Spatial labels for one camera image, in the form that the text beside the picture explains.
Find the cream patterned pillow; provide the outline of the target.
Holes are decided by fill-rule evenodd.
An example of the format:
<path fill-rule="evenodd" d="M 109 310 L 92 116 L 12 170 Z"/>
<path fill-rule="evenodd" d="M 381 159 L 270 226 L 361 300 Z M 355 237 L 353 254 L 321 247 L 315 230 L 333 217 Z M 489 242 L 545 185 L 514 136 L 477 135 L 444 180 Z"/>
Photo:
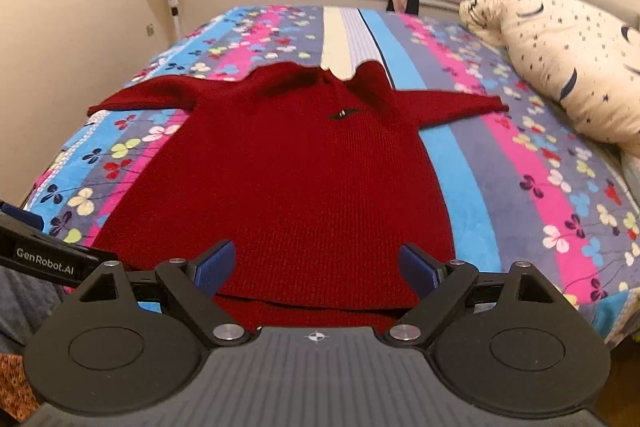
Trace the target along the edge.
<path fill-rule="evenodd" d="M 594 141 L 639 155 L 639 31 L 582 0 L 464 0 L 462 24 Z"/>

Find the dark chair back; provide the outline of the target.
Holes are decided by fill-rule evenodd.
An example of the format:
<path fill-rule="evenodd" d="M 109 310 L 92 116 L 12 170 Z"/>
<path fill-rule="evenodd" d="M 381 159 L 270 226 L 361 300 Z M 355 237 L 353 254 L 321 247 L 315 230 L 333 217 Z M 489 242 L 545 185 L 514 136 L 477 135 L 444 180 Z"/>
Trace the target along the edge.
<path fill-rule="evenodd" d="M 387 12 L 418 15 L 420 11 L 420 0 L 388 0 Z"/>

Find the dark red knit sweater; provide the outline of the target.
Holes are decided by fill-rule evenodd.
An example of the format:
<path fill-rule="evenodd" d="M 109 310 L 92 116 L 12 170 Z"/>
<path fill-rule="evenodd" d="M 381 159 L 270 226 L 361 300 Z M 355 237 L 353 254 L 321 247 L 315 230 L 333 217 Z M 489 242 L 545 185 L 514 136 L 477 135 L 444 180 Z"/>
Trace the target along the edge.
<path fill-rule="evenodd" d="M 387 329 L 416 304 L 399 271 L 402 245 L 454 257 L 420 131 L 503 103 L 398 91 L 381 64 L 365 62 L 345 81 L 294 63 L 260 66 L 238 82 L 158 77 L 103 107 L 188 117 L 122 196 L 96 248 L 151 270 L 230 241 L 235 267 L 217 300 L 248 329 Z"/>

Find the colourful floral striped blanket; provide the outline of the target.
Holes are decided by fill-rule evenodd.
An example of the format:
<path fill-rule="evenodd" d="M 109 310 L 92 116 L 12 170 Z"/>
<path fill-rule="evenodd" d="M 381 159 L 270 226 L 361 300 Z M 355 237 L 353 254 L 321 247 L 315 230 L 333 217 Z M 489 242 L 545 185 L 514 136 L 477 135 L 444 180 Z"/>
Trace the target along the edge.
<path fill-rule="evenodd" d="M 611 154 L 580 139 L 506 59 L 456 23 L 373 10 L 241 6 L 157 55 L 127 87 L 166 74 L 241 80 L 286 60 L 383 63 L 393 86 L 500 95 L 506 114 L 421 131 L 456 256 L 480 271 L 532 262 L 610 345 L 639 334 L 639 204 Z M 96 113 L 62 147 L 25 209 L 44 233 L 91 246 L 186 113 Z"/>

